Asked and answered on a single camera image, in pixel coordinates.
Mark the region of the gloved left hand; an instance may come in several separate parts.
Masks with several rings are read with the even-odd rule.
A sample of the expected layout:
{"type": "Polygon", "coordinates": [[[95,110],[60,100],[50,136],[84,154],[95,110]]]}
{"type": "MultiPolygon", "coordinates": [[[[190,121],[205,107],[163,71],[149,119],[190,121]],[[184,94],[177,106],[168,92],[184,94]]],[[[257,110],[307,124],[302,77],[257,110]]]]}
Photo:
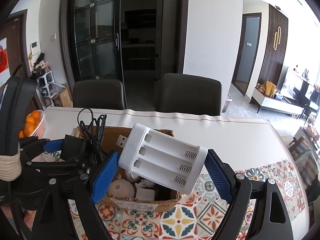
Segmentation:
{"type": "Polygon", "coordinates": [[[8,185],[22,173],[19,132],[25,124],[36,82],[12,76],[1,96],[1,205],[8,204],[8,185]]]}

